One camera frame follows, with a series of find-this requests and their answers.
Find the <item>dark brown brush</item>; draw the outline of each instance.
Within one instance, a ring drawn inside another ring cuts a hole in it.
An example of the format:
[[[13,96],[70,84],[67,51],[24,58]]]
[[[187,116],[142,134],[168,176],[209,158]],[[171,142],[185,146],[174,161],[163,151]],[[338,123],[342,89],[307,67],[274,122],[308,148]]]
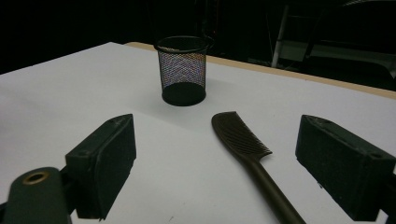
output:
[[[236,112],[212,118],[215,133],[247,169],[280,223],[305,223],[289,200],[262,167],[260,159],[272,152],[248,128]]]

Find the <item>wooden table edge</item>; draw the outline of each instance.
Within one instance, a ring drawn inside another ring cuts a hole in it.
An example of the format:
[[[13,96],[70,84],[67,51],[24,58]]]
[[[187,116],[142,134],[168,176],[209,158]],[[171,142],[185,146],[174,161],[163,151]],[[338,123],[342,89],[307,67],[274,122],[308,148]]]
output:
[[[129,47],[155,51],[155,48],[149,44],[144,44],[144,43],[139,43],[139,42],[130,42],[125,45],[129,46]],[[299,78],[299,79],[303,79],[303,80],[315,81],[315,82],[319,82],[319,83],[324,83],[324,84],[328,84],[328,85],[351,89],[354,91],[362,91],[362,92],[370,93],[373,95],[383,96],[383,97],[387,97],[387,98],[396,100],[396,91],[387,91],[387,90],[382,90],[382,89],[378,89],[378,88],[373,88],[373,87],[362,86],[362,85],[358,85],[358,84],[328,79],[328,78],[324,78],[324,77],[314,77],[314,76],[309,76],[306,74],[281,70],[281,69],[272,68],[272,67],[265,67],[265,66],[261,66],[261,65],[257,65],[257,64],[252,64],[252,63],[242,63],[242,62],[238,62],[238,61],[222,59],[222,58],[217,58],[217,57],[213,57],[213,56],[206,56],[206,60],[210,63],[217,63],[217,64],[221,64],[221,65],[227,65],[227,66],[231,66],[231,67],[247,69],[250,71],[274,74],[274,75],[283,76],[283,77],[294,77],[294,78]]]

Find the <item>white table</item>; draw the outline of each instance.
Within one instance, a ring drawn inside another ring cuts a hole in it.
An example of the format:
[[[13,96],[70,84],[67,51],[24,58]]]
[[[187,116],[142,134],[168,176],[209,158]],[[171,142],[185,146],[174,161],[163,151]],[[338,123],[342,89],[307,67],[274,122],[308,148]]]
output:
[[[163,101],[155,51],[114,43],[0,76],[0,203],[16,177],[62,169],[103,122],[132,113],[137,159],[104,223],[276,223],[212,129],[213,115],[236,111],[274,152],[262,164],[307,223],[354,223],[297,162],[300,118],[329,119],[396,155],[394,92],[215,60],[205,100],[189,107]]]

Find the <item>cup base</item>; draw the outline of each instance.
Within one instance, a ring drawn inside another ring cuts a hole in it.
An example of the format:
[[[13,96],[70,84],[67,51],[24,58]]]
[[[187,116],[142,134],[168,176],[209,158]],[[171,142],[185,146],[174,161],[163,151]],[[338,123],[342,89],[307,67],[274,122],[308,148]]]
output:
[[[163,100],[169,105],[196,105],[205,97],[205,88],[191,82],[178,82],[163,89]]]

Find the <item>black mesh cup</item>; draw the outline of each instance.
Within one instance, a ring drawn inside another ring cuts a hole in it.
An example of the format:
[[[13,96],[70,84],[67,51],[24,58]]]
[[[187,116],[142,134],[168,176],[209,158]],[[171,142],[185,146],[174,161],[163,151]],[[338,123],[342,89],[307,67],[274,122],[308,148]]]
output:
[[[171,36],[158,41],[163,100],[170,105],[196,105],[206,97],[208,43],[196,36]]]

